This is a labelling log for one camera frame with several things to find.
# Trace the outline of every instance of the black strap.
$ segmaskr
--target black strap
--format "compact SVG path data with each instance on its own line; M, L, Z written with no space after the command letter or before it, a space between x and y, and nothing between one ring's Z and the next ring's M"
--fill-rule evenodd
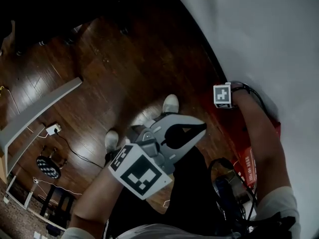
M231 93L234 93L237 90L246 90L250 94L250 89L247 88L245 85L243 87L236 87L236 88L231 89Z

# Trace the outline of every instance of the white wall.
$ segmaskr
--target white wall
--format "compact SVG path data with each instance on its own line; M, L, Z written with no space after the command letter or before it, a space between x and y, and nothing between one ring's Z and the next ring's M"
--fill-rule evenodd
M181 1L227 79L251 84L282 123L302 238L311 238L319 228L319 0Z

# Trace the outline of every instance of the person's arm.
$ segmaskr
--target person's arm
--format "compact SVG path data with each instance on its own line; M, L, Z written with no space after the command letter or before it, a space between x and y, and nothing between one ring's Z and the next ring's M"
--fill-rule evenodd
M246 90L235 91L233 101L238 105L249 133L256 161L257 201L260 202L273 190L291 186L284 150L274 126Z
M69 227L81 228L101 238L122 189L123 185L106 166L77 201Z

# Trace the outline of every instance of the brick wall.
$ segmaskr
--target brick wall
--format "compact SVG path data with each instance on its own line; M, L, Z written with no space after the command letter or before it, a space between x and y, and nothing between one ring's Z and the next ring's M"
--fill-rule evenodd
M14 191L20 191L21 198L25 199L28 192L19 188L14 184L12 188ZM0 182L0 228L7 233L13 239L32 239L34 231L37 231L41 235L48 239L53 239L50 236L45 227L46 223L34 216L29 211L20 207L12 198L8 197L10 202L5 204L3 197L5 196L5 184L3 181ZM37 201L34 197L31 198L29 207L40 213L42 204Z

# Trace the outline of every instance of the black cable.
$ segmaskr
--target black cable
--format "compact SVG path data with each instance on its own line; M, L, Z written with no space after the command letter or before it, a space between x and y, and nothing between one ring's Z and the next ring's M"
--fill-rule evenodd
M247 84L245 83L242 83L242 82L231 82L231 83L238 83L238 84L242 84L241 87L236 87L236 88L233 88L231 90L231 92L235 92L237 90L246 90L249 94L252 92L254 93L254 95L258 98L259 102L260 102L260 105L262 107L262 109L264 110L265 114L268 115L268 112L267 112L267 108L265 106L265 103L264 101L261 99L261 96L257 93L257 91L255 91L253 88L251 88L250 86L248 86Z
M250 212L249 212L249 215L248 215L248 219L247 219L248 221L250 220L250 217L251 217L251 215L253 213L254 205L255 204L257 205L257 203L256 203L256 201L257 201L256 194L257 194L257 188L255 189L255 194L254 194L254 197L253 197L253 204L251 206L251 209L250 209Z
M257 204L257 200L256 200L256 192L253 193L251 191L251 189L248 187L248 185L245 183L245 181L236 173L236 171L234 170L234 166L233 164L226 158L218 158L218 159L215 159L213 160L210 165L208 166L208 175L209 175L209 178L211 178L211 169L213 167L213 165L216 163L216 162L219 162L222 166L224 166L225 168L228 168L230 170L233 170L234 173L237 175L237 177L240 179L240 181L244 184L244 186L247 188L247 191L249 192L249 194L251 194L251 196L253 197L253 206L252 208L254 207L255 204ZM250 210L250 214L249 214L249 219L243 219L242 217L239 217L237 215L235 215L230 209L228 209L228 207L223 203L223 201L221 201L220 197L217 195L217 193L213 190L213 194L215 196L215 200L216 202L219 204L219 206L225 211L227 212L234 220L240 222L241 224L245 225L245 226L258 226L260 223L262 222L271 222L274 217L271 217L271 218L268 218L268 219L265 219L263 221L250 221L250 216L251 216L251 213L252 213L252 209Z
M237 177L239 178L239 180L242 182L242 184L244 184L244 186L246 187L248 193L253 197L253 201L255 201L255 204L257 205L257 200L256 200L256 197L255 197L255 193L252 192L252 190L248 187L248 185L246 184L246 182L240 177L240 175L238 173L235 172L235 174L237 175Z
M89 163L91 163L91 164L93 164L93 165L96 165L96 166L100 167L101 169L103 169L102 166L100 166L100 165L98 165L98 164L92 162L91 160L87 159L86 157L81 156L80 154L78 154L78 153L76 153L75 151L73 151L72 148L70 147L68 141L67 141L65 138L63 138L62 136L60 136L56 129L54 130L54 132L58 135L58 137L62 138L62 139L66 142L66 144L68 145L69 149L70 149L76 156L78 156L80 159L82 159L82 160L84 160L84 161L86 161L86 162L89 162Z
M245 209L245 207L242 204L240 204L239 205L239 209L240 209L240 212L241 212L241 214L243 216L243 219L246 219L246 209Z

